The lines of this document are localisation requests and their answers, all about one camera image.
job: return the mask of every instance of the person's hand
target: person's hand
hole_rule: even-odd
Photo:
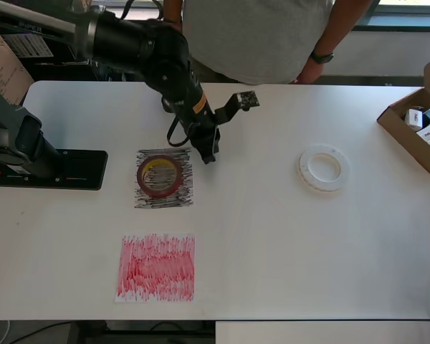
[[[312,57],[309,57],[301,73],[296,77],[296,83],[312,84],[322,75],[322,72],[323,64],[318,64]]]

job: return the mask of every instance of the black mounting plate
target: black mounting plate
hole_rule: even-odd
[[[100,190],[108,154],[103,150],[57,150],[64,158],[64,169],[57,177],[40,179],[18,174],[0,164],[0,186],[12,188],[63,188]]]

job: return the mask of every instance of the tabletop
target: tabletop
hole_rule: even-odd
[[[191,153],[194,204],[135,209],[139,149],[173,116],[143,83],[37,82],[24,106],[55,148],[109,154],[99,191],[0,188],[0,319],[430,318],[430,175],[376,122],[409,87],[204,85],[261,104]],[[182,136],[181,130],[176,134]],[[344,189],[296,173],[315,144],[350,164]],[[124,235],[193,234],[191,302],[115,303]]]

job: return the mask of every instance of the red tape roll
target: red tape roll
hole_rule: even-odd
[[[150,173],[151,169],[157,165],[167,165],[175,170],[175,180],[173,183],[165,188],[151,188],[145,182],[145,178]],[[167,197],[178,190],[183,182],[183,174],[180,164],[170,156],[157,155],[146,158],[137,170],[137,182],[145,194],[150,197],[161,198]]]

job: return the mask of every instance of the gray t-shirt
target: gray t-shirt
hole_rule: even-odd
[[[185,0],[191,55],[251,85],[295,80],[325,30],[332,0]]]

